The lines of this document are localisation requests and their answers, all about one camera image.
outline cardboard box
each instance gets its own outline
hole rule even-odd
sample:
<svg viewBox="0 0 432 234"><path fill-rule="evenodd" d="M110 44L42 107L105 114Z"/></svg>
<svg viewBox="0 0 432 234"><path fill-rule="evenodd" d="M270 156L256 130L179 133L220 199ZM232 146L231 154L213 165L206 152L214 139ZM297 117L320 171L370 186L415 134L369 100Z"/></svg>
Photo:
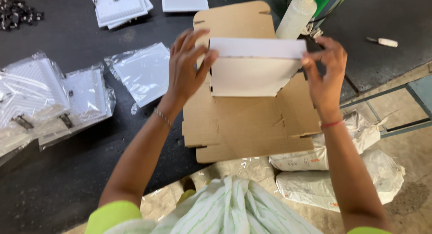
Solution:
<svg viewBox="0 0 432 234"><path fill-rule="evenodd" d="M196 45L208 46L210 37L275 38L269 12L263 1L200 11L193 26L210 28L210 33ZM183 116L184 143L197 147L199 163L311 150L307 135L321 131L302 73L276 97L259 98L212 97L208 75Z"/></svg>
<svg viewBox="0 0 432 234"><path fill-rule="evenodd" d="M210 69L210 91L219 97L275 97L302 67L306 41L210 38L219 58Z"/></svg>

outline person's left hand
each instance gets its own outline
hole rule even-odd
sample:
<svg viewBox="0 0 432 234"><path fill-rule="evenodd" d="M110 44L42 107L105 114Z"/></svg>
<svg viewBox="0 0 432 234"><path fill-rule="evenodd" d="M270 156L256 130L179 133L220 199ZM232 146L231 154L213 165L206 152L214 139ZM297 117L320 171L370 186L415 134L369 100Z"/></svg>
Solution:
<svg viewBox="0 0 432 234"><path fill-rule="evenodd" d="M171 47L169 60L169 87L167 97L186 103L201 86L207 72L218 58L218 51L209 50L204 45L194 47L197 39L210 32L208 29L186 30L176 39ZM197 59L205 55L198 69Z"/></svg>

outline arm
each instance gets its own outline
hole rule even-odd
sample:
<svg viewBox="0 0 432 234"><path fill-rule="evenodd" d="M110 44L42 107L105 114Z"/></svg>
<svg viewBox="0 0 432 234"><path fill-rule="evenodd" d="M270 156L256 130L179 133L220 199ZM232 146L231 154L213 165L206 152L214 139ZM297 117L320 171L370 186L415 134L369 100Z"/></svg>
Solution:
<svg viewBox="0 0 432 234"><path fill-rule="evenodd" d="M173 122L177 114L204 82L218 53L204 46L194 48L196 40L208 30L185 31L171 47L169 88L158 110ZM198 70L195 62L205 58ZM118 200L128 200L138 208L150 177L156 167L170 126L153 113L120 157L99 200L99 207Z"/></svg>
<svg viewBox="0 0 432 234"><path fill-rule="evenodd" d="M345 75L347 53L331 38L317 38L325 50L305 54L303 67L308 75L310 97L323 125L343 120L339 109L340 90ZM315 61L327 67L321 77ZM346 231L369 226L389 230L387 217L375 186L343 123L323 129L331 182Z"/></svg>

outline black plastic clip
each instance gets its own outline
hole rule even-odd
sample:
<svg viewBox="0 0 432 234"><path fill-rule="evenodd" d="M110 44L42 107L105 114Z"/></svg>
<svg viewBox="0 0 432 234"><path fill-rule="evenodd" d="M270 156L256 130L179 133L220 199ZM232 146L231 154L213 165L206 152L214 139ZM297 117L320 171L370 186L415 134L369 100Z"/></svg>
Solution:
<svg viewBox="0 0 432 234"><path fill-rule="evenodd" d="M73 123L72 121L70 121L68 114L62 114L58 117L61 119L61 121L63 121L63 123L66 125L68 129L73 127Z"/></svg>
<svg viewBox="0 0 432 234"><path fill-rule="evenodd" d="M29 123L27 120L25 120L23 118L23 114L16 116L15 118L12 118L11 121L16 122L17 124L19 124L21 127L25 128L25 129L33 129L33 125L31 123Z"/></svg>

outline metal table frame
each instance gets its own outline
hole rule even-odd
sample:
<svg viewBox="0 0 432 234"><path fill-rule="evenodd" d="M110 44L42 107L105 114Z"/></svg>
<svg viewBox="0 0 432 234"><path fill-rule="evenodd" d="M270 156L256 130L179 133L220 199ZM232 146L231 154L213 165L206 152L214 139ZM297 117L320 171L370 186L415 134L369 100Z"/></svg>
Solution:
<svg viewBox="0 0 432 234"><path fill-rule="evenodd" d="M428 115L429 118L414 121L414 122L407 123L407 124L397 126L397 127L393 127L390 129L387 129L384 125L382 125L384 130L380 132L381 138L395 136L395 135L399 135L399 134L402 134L405 132L410 132L410 131L413 131L416 129L422 129L425 127L432 126L432 113L431 113L432 105L427 103L428 100L425 98L425 95L424 95L425 94L424 92L426 92L426 96L429 95L429 98L432 98L432 75L425 76L425 77L420 78L416 81L409 82L409 83L406 83L404 85L400 85L400 86L397 86L395 88L377 93L377 94L372 95L370 97L360 99L360 100L355 101L353 103L343 105L340 108L343 109L343 108L346 108L346 107L349 107L352 105L366 102L366 104L368 104L369 108L372 110L375 117L379 121L381 121L380 117L378 116L378 114L376 113L376 111L374 110L374 108L372 107L372 105L369 103L368 100L373 99L373 98L377 98L377 97L380 97L382 95L385 95L385 94L388 94L388 93L391 93L391 92L394 92L397 90L401 90L404 88L411 94L411 96L416 100L416 102L420 105L420 107Z"/></svg>

